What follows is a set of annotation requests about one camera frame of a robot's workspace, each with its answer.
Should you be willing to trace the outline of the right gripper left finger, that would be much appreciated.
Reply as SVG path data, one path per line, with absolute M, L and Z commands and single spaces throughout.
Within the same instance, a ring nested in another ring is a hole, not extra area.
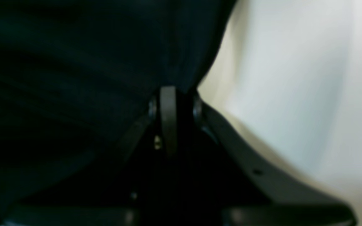
M 10 208 L 3 226 L 137 226 L 154 163 L 176 143 L 176 89 L 161 87 L 115 146 Z

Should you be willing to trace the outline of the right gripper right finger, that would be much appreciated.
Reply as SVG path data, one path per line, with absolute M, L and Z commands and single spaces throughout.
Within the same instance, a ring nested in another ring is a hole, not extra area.
M 231 205 L 222 210 L 225 226 L 356 226 L 351 207 L 340 199 L 293 178 L 251 147 L 219 112 L 196 94 L 196 125 L 207 133 L 268 200 L 266 204 Z

